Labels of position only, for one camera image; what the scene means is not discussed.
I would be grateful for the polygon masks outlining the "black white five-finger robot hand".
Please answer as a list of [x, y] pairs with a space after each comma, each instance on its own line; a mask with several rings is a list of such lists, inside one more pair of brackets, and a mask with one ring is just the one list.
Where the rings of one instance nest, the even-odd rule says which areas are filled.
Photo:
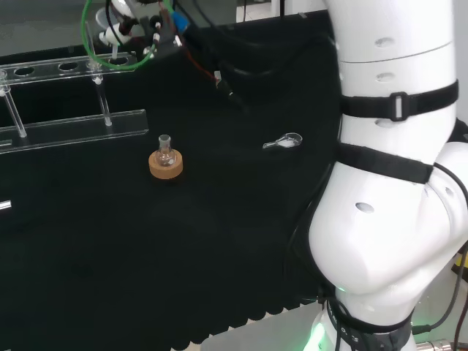
[[130, 52], [130, 46], [138, 41], [143, 49], [161, 42], [164, 20], [161, 1], [105, 1], [102, 8], [104, 24], [95, 35], [93, 43], [104, 48], [122, 48]]

